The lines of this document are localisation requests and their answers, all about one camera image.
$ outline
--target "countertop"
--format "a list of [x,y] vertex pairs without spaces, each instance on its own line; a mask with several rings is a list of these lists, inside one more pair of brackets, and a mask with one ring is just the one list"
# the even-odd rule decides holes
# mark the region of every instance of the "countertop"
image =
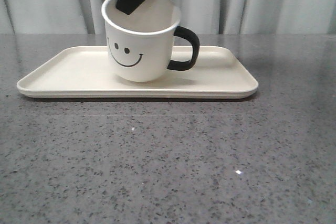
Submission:
[[19,79],[105,37],[0,35],[0,223],[336,223],[336,36],[199,37],[257,93],[27,98]]

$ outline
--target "mug handle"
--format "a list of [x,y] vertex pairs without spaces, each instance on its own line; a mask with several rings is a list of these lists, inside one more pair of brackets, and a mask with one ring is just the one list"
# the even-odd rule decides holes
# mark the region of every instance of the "mug handle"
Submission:
[[182,26],[178,26],[176,28],[174,32],[174,36],[180,37],[180,38],[183,38],[189,41],[193,47],[193,55],[191,57],[191,60],[188,60],[188,61],[171,60],[167,68],[170,70],[176,70],[176,71],[185,71],[185,70],[191,69],[195,65],[197,57],[198,57],[198,53],[199,53],[200,40],[198,36],[193,31],[185,27],[182,27]]

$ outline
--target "curtain fold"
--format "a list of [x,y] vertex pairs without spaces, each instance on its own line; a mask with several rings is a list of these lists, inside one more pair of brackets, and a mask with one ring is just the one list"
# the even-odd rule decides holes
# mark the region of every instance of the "curtain fold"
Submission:
[[[0,0],[0,33],[103,34],[104,0]],[[198,34],[336,33],[336,0],[173,0]]]

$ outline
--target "rectangular tray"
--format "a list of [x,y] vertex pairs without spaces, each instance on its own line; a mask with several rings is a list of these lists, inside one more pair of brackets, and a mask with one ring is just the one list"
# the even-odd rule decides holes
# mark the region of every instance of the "rectangular tray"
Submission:
[[[172,59],[188,60],[192,47],[174,46]],[[220,98],[240,99],[258,82],[226,48],[202,46],[188,71],[167,70],[151,82],[126,81],[110,68],[106,46],[65,49],[17,83],[33,98]]]

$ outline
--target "white mug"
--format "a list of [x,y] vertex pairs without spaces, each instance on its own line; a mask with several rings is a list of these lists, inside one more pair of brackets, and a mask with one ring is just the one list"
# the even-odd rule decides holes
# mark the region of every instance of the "white mug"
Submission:
[[[145,82],[157,79],[167,69],[184,71],[195,65],[200,41],[192,31],[178,26],[181,11],[170,0],[146,0],[131,15],[119,11],[116,3],[105,0],[101,9],[115,74]],[[191,60],[171,60],[174,36],[192,44]]]

